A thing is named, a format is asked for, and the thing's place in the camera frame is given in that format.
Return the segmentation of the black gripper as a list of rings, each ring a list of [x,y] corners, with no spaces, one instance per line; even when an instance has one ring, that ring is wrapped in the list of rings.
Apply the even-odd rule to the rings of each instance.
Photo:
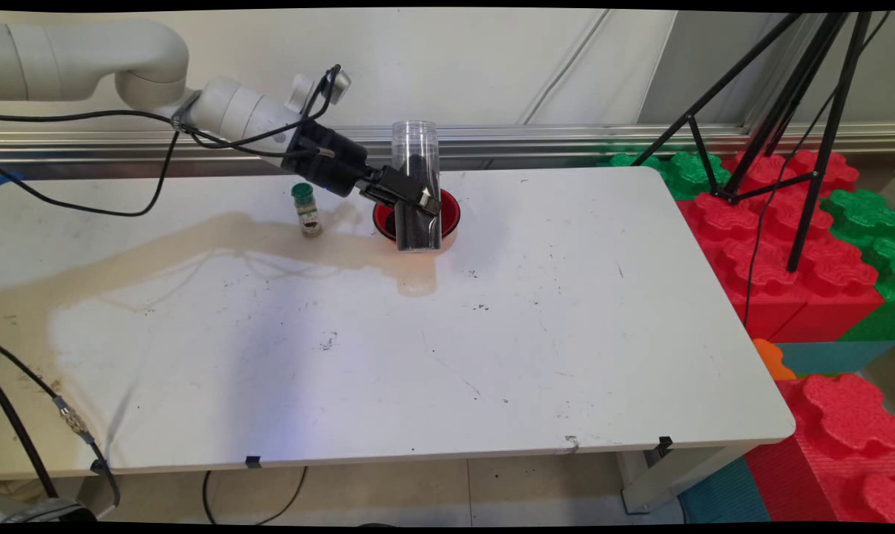
[[[403,203],[429,216],[437,216],[440,200],[409,175],[429,175],[430,163],[424,154],[409,154],[406,173],[393,167],[373,169],[366,163],[367,151],[337,131],[305,122],[292,132],[288,153],[280,167],[339,197],[347,197],[358,187],[363,197],[394,208]]]

